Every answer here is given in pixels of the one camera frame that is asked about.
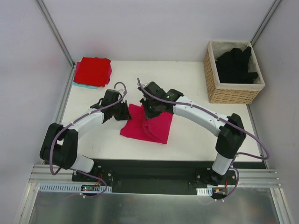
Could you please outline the teal t shirt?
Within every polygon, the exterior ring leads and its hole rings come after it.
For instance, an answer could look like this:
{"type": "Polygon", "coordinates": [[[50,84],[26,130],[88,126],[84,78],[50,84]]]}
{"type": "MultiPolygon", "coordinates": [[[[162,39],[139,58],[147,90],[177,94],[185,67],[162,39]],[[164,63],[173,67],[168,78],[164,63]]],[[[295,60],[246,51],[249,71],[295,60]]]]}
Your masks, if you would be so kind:
{"type": "Polygon", "coordinates": [[[97,89],[98,87],[97,86],[92,86],[92,85],[86,85],[86,84],[78,84],[74,81],[72,81],[72,84],[74,86],[77,86],[77,87],[82,87],[82,88],[87,88],[87,89],[97,89]]]}

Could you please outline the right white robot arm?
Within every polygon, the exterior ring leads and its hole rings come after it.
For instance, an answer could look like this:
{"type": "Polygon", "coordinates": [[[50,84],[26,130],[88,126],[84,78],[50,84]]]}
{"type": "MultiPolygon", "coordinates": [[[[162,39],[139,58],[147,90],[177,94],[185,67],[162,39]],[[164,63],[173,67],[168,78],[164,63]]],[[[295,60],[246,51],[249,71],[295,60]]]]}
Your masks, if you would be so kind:
{"type": "Polygon", "coordinates": [[[148,87],[142,90],[139,87],[138,90],[143,93],[140,102],[144,107],[146,119],[168,112],[200,125],[217,137],[216,159],[210,170],[200,176],[206,184],[218,186],[223,183],[227,178],[229,166],[246,138],[246,134],[239,130],[244,128],[241,117],[235,113],[226,116],[212,112],[194,104],[175,89],[165,92],[160,87],[153,90],[148,87]]]}

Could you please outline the magenta t shirt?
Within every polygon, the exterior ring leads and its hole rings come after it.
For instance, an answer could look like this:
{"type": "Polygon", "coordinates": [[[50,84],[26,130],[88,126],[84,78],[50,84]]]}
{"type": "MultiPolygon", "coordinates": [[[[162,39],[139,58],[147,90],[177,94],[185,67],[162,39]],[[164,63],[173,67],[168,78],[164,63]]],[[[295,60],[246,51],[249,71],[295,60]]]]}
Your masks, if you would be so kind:
{"type": "Polygon", "coordinates": [[[163,112],[155,118],[146,119],[143,106],[130,104],[131,120],[120,130],[120,135],[136,140],[167,144],[173,115],[163,112]]]}

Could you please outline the red t shirt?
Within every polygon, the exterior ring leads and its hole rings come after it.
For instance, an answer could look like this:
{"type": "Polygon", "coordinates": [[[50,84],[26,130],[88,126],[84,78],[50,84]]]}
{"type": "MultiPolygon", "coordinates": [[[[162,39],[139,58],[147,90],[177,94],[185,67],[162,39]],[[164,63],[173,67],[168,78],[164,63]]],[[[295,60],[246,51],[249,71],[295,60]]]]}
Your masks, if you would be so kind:
{"type": "Polygon", "coordinates": [[[78,84],[86,84],[97,87],[104,87],[107,81],[109,65],[111,60],[98,57],[83,57],[81,64],[74,78],[78,84]]]}

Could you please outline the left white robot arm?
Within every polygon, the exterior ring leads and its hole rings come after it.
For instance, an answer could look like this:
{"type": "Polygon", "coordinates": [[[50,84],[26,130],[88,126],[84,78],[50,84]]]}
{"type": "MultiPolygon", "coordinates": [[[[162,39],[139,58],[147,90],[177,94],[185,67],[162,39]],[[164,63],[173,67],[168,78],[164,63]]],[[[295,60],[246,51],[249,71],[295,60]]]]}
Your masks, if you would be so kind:
{"type": "Polygon", "coordinates": [[[93,182],[99,174],[98,162],[78,152],[79,139],[94,127],[104,124],[109,119],[117,121],[130,120],[127,101],[115,102],[110,105],[94,104],[79,118],[64,126],[52,123],[45,135],[40,158],[50,165],[52,175],[60,169],[74,170],[93,182]]]}

